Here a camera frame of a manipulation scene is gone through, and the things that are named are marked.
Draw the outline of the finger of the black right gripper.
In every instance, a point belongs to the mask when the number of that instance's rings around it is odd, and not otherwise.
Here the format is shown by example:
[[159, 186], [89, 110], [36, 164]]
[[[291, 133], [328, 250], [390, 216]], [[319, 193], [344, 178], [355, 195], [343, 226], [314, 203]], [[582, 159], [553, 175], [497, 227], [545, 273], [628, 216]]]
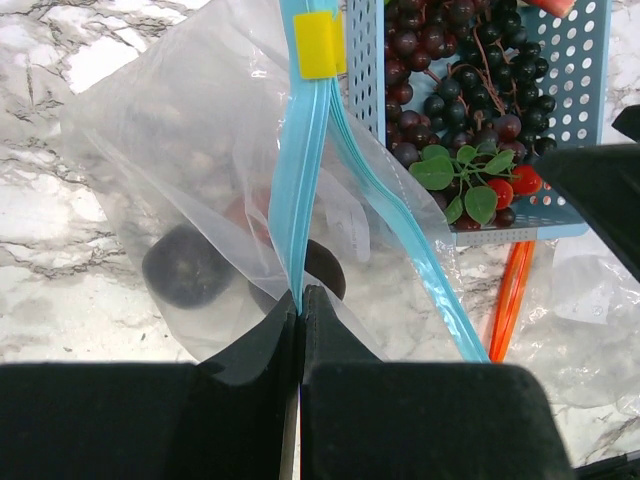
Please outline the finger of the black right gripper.
[[556, 149], [543, 155], [533, 168], [638, 278], [639, 107], [626, 107], [612, 127], [631, 142]]

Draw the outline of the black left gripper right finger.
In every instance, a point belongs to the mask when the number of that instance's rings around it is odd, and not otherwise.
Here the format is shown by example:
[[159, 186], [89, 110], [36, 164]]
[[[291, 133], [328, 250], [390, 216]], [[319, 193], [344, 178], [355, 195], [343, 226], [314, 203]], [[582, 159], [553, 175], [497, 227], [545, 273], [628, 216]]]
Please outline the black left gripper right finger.
[[304, 294], [305, 479], [570, 479], [545, 392], [526, 369], [384, 362]]

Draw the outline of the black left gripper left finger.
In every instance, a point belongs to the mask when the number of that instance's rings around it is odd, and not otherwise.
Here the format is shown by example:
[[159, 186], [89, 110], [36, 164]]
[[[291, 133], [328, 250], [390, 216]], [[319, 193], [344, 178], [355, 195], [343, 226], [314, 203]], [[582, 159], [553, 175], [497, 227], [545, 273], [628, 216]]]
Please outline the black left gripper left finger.
[[1, 368], [5, 479], [287, 479], [293, 467], [290, 295], [193, 363]]

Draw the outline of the cherry tomatoes with green leaves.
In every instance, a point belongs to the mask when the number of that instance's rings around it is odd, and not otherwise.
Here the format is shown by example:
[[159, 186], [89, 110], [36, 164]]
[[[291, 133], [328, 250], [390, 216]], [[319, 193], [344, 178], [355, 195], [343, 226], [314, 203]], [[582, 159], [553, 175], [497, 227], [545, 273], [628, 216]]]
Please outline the cherry tomatoes with green leaves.
[[427, 146], [409, 172], [429, 193], [444, 198], [447, 223], [463, 229], [491, 224], [515, 197], [532, 196], [543, 186], [532, 166], [516, 162], [515, 149], [488, 142], [455, 153]]

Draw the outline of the dark purple plum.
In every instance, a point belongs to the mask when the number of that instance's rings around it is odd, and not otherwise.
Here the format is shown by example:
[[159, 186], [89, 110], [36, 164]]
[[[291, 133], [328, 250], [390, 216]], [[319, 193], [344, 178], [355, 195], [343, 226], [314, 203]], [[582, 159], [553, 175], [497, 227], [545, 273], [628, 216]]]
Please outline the dark purple plum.
[[191, 225], [178, 225], [145, 254], [143, 277], [164, 302], [183, 310], [202, 308], [225, 292], [236, 269]]

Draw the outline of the watermelon slice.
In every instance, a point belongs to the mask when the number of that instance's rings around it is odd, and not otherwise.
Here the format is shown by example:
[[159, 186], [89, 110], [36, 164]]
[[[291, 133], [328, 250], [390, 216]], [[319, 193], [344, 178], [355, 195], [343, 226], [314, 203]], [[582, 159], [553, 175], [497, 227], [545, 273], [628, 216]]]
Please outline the watermelon slice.
[[525, 0], [530, 6], [535, 6], [546, 13], [557, 17], [565, 18], [574, 8], [575, 0]]

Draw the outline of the dark grape bunch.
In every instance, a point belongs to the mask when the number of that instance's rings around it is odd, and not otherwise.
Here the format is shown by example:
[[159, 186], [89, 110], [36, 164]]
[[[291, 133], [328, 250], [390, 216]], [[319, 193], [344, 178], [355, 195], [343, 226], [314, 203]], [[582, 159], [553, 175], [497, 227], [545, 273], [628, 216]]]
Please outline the dark grape bunch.
[[[389, 1], [384, 28], [386, 145], [408, 171], [431, 145], [455, 153], [488, 142], [532, 167], [556, 148], [556, 101], [537, 85], [549, 64], [515, 2]], [[489, 225], [451, 226], [508, 228], [526, 197]]]

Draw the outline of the clear bag blue zipper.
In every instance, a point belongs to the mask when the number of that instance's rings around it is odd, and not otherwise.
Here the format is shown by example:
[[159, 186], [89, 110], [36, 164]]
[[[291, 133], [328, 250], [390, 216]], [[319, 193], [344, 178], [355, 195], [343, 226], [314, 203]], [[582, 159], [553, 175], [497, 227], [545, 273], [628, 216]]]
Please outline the clear bag blue zipper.
[[350, 112], [347, 73], [336, 2], [213, 1], [63, 113], [64, 157], [142, 276], [178, 225], [236, 269], [190, 310], [144, 279], [193, 357], [318, 286], [380, 358], [487, 360], [445, 216]]

